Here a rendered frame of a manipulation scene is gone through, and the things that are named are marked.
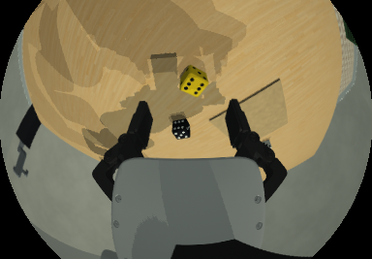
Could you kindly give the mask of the tan fabric mat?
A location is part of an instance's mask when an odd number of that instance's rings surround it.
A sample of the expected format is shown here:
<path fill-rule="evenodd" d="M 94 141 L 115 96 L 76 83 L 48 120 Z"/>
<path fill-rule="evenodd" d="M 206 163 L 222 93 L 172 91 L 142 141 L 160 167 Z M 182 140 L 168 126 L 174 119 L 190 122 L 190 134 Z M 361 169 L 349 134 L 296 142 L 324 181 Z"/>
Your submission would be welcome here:
<path fill-rule="evenodd" d="M 278 79 L 243 101 L 240 108 L 245 112 L 251 131 L 260 138 L 288 123 L 287 108 L 281 80 Z M 227 110 L 209 121 L 229 136 L 225 115 Z"/>

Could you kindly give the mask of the white die with black pips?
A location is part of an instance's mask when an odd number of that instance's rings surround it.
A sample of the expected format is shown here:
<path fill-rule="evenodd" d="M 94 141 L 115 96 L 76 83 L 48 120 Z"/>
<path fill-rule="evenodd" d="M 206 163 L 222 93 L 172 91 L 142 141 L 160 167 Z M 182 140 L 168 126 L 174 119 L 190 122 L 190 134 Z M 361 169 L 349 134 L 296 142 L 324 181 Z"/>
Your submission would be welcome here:
<path fill-rule="evenodd" d="M 264 143 L 265 145 L 267 145 L 268 147 L 272 148 L 271 143 L 270 143 L 270 140 L 265 141 L 265 142 L 263 142 L 263 143 Z"/>

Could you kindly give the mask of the yellow die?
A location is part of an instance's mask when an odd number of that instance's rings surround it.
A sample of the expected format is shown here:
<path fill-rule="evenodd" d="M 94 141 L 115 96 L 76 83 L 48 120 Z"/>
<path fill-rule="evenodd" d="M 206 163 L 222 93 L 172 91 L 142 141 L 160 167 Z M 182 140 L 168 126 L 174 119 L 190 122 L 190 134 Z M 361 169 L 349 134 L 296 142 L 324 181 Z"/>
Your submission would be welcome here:
<path fill-rule="evenodd" d="M 179 89 L 195 97 L 199 97 L 208 86 L 208 79 L 205 72 L 189 65 L 180 79 Z"/>

